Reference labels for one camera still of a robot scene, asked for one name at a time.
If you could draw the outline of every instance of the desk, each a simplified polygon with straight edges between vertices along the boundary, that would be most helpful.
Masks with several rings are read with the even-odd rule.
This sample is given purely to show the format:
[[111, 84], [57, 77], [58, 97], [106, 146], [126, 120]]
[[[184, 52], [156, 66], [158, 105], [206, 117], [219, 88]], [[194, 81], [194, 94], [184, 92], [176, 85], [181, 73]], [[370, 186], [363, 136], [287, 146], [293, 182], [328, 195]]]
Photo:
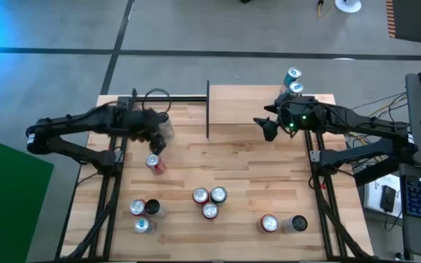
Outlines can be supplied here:
[[[211, 86], [209, 139], [205, 137], [205, 103], [174, 103], [169, 114], [175, 139], [162, 153], [167, 165], [164, 175], [152, 175], [145, 166], [147, 144], [129, 142], [110, 260], [325, 259], [314, 191], [307, 183], [311, 171], [303, 133], [293, 139], [281, 134], [274, 142], [265, 142], [262, 130], [251, 120], [268, 115], [262, 106], [273, 101], [278, 89]], [[334, 102], [332, 94], [316, 97]], [[100, 96], [98, 104], [116, 99]], [[156, 110], [166, 107], [162, 102], [147, 105]], [[104, 150], [108, 143], [106, 135], [92, 133], [88, 138], [88, 147], [94, 150]], [[326, 134], [325, 144], [326, 148], [345, 148], [343, 136]], [[94, 172], [86, 166], [80, 179]], [[94, 177], [78, 186], [61, 255], [72, 252], [94, 222], [101, 180]], [[343, 224], [363, 250], [373, 254], [354, 179], [339, 174], [333, 183]], [[207, 221], [191, 193], [196, 187], [214, 186], [225, 187], [228, 199], [218, 218]], [[156, 198], [169, 211], [165, 218], [155, 220], [157, 231], [152, 235], [134, 232], [136, 218], [129, 212], [129, 203], [138, 198]], [[261, 234], [256, 224], [266, 213], [274, 213], [279, 220], [304, 215], [308, 229], [299, 234]], [[330, 224], [329, 230], [338, 251]], [[101, 232], [100, 248], [103, 243]]]

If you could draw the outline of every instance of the aluminum can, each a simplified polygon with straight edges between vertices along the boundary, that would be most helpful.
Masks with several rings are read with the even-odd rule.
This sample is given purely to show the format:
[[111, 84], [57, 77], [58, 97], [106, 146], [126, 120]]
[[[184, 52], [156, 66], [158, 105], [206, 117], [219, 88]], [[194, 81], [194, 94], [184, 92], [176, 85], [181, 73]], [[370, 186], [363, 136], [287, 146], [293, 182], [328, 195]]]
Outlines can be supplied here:
[[145, 203], [145, 212], [150, 216], [163, 218], [167, 214], [164, 205], [156, 199], [150, 199]]
[[304, 216], [293, 216], [282, 221], [282, 228], [285, 233], [303, 232], [308, 228], [308, 221]]
[[152, 234], [155, 232], [155, 224], [145, 217], [138, 218], [134, 223], [134, 230], [140, 234]]
[[221, 186], [214, 187], [210, 191], [210, 200], [217, 205], [221, 205], [227, 200], [227, 190]]
[[133, 216], [144, 216], [145, 201], [142, 199], [133, 200], [129, 205], [129, 211]]
[[264, 232], [275, 232], [278, 228], [277, 218], [274, 215], [263, 215], [257, 222], [258, 227]]
[[193, 191], [193, 200], [200, 205], [204, 205], [209, 202], [209, 192], [204, 187], [196, 188]]
[[299, 77], [301, 77], [301, 70], [296, 67], [289, 68], [281, 86], [281, 94], [285, 93], [289, 89], [290, 83], [296, 81]]
[[163, 175], [166, 169], [162, 158], [153, 153], [149, 154], [147, 158], [145, 158], [145, 165], [147, 165], [147, 167], [149, 167], [155, 175]]
[[218, 214], [219, 214], [219, 207], [216, 204], [212, 202], [208, 202], [202, 206], [202, 215], [205, 218], [209, 220], [213, 220], [217, 217]]

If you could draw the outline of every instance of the upright can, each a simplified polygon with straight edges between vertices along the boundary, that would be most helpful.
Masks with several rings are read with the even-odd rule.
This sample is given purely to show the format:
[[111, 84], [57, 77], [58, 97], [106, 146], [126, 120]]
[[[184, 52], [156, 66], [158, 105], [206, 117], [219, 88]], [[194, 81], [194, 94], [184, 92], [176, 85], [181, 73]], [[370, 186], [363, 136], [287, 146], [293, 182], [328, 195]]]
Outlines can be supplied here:
[[263, 215], [257, 224], [259, 229], [268, 233], [275, 232], [278, 228], [277, 218], [271, 214]]
[[153, 153], [149, 154], [147, 158], [145, 158], [145, 165], [147, 165], [147, 167], [149, 167], [155, 175], [163, 175], [166, 169], [162, 158]]
[[193, 191], [193, 200], [199, 205], [204, 205], [205, 203], [209, 202], [208, 190], [204, 187], [196, 188]]
[[150, 199], [145, 204], [145, 212], [150, 216], [165, 217], [167, 210], [156, 199]]
[[216, 204], [212, 202], [208, 202], [202, 206], [202, 215], [205, 218], [209, 220], [213, 220], [217, 217], [218, 214], [219, 214], [219, 207]]
[[133, 200], [129, 205], [129, 211], [133, 216], [144, 216], [145, 201], [142, 199]]
[[214, 187], [210, 191], [210, 200], [217, 205], [221, 205], [227, 200], [227, 190], [221, 186]]
[[308, 228], [308, 221], [304, 216], [293, 216], [282, 222], [285, 233], [303, 232]]
[[290, 83], [296, 81], [299, 77], [301, 77], [301, 70], [296, 67], [289, 68], [281, 86], [281, 94], [285, 93], [285, 91], [289, 88]]
[[170, 120], [168, 113], [159, 113], [159, 115], [162, 118], [162, 122], [159, 124], [160, 134], [165, 141], [170, 141], [175, 136], [172, 121]]
[[152, 234], [155, 232], [155, 224], [145, 217], [141, 217], [134, 223], [134, 230], [140, 234]]

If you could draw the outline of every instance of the white object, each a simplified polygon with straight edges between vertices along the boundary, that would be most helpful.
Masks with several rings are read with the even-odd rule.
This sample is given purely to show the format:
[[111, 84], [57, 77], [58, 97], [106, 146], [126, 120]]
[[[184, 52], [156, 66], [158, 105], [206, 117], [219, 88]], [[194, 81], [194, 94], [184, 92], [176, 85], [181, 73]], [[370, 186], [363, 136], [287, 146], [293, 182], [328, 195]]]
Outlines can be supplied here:
[[385, 213], [384, 210], [380, 207], [381, 198], [383, 195], [383, 186], [389, 186], [396, 191], [394, 208], [392, 213], [388, 213], [390, 216], [399, 216], [402, 218], [402, 201], [401, 201], [401, 181], [398, 176], [395, 175], [385, 175], [380, 179], [376, 179], [374, 182], [368, 183], [365, 185], [365, 200], [363, 206], [372, 209], [381, 213]]
[[349, 14], [356, 13], [362, 8], [360, 0], [335, 0], [335, 7]]

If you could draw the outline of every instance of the can lid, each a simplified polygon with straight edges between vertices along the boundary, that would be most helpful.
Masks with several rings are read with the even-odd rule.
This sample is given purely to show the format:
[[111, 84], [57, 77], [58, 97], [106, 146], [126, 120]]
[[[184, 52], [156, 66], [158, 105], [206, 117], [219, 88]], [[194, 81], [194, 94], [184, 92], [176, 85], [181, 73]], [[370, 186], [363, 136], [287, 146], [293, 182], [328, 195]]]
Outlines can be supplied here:
[[289, 70], [287, 71], [287, 73], [291, 76], [291, 77], [293, 77], [293, 78], [298, 78], [298, 77], [300, 77], [301, 76], [301, 70], [299, 70], [298, 68], [296, 68], [296, 67], [291, 67], [291, 68], [289, 68]]
[[149, 215], [155, 215], [160, 210], [160, 203], [156, 199], [150, 199], [145, 204], [145, 212]]
[[303, 91], [303, 84], [299, 83], [298, 81], [294, 81], [290, 83], [289, 88], [294, 93], [300, 93]]
[[302, 232], [308, 228], [308, 221], [304, 216], [294, 216], [292, 225], [295, 230]]
[[204, 202], [205, 200], [208, 199], [208, 197], [209, 197], [209, 193], [203, 187], [196, 188], [193, 192], [193, 199], [195, 201]]
[[206, 218], [215, 218], [219, 213], [219, 207], [216, 204], [209, 202], [202, 207], [202, 214]]
[[227, 198], [227, 191], [221, 186], [217, 186], [210, 192], [212, 199], [217, 202], [224, 201]]
[[131, 214], [137, 216], [144, 212], [144, 201], [141, 199], [137, 199], [131, 202], [131, 205], [129, 206], [129, 211], [131, 211]]
[[149, 154], [145, 159], [147, 165], [157, 165], [159, 163], [159, 157], [153, 153]]
[[261, 225], [266, 231], [274, 232], [278, 228], [277, 218], [273, 215], [265, 215], [262, 217]]
[[147, 218], [139, 218], [134, 224], [134, 229], [136, 229], [138, 233], [143, 233], [147, 231], [147, 229], [149, 228], [149, 224], [150, 223]]

